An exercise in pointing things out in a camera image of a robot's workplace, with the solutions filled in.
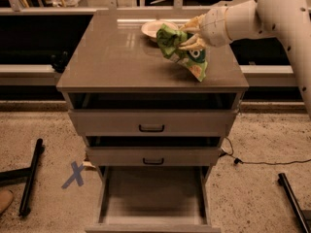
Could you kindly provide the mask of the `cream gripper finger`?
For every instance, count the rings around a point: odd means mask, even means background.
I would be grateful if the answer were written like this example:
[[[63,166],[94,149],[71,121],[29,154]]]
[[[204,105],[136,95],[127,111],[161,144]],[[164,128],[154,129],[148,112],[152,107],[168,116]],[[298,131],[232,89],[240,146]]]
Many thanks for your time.
[[[193,17],[180,27],[183,32],[198,33],[203,29],[205,15]]]
[[[178,46],[179,50],[204,50],[207,44],[199,34],[190,37]]]

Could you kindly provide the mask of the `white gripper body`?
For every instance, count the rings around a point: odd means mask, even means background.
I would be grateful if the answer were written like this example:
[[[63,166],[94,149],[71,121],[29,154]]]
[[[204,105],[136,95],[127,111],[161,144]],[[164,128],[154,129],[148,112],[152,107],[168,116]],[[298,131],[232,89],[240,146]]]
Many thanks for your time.
[[[232,42],[226,29],[225,14],[227,7],[211,9],[200,22],[200,33],[203,40],[211,47],[221,47]]]

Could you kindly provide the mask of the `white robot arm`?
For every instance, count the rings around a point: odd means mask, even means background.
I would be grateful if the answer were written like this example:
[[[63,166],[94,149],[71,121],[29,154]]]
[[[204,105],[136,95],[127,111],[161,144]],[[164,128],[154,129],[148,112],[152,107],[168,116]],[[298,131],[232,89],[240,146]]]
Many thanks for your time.
[[[311,116],[311,20],[306,0],[250,0],[214,7],[192,18],[181,30],[192,34],[179,46],[181,50],[221,47],[241,39],[277,38]]]

